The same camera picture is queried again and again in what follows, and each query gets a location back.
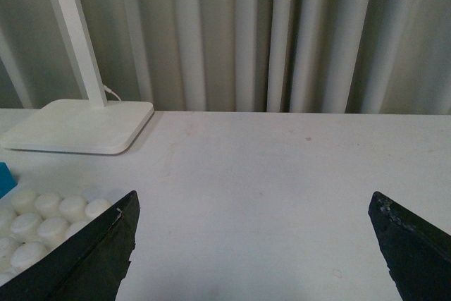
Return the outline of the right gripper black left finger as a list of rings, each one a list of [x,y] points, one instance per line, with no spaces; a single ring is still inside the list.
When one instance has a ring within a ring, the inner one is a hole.
[[[2,300],[115,300],[140,215],[131,191],[45,258],[1,287]]]

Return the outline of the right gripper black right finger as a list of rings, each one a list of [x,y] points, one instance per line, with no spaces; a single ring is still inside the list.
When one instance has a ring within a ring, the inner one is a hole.
[[[378,191],[368,214],[400,297],[449,300],[450,235]]]

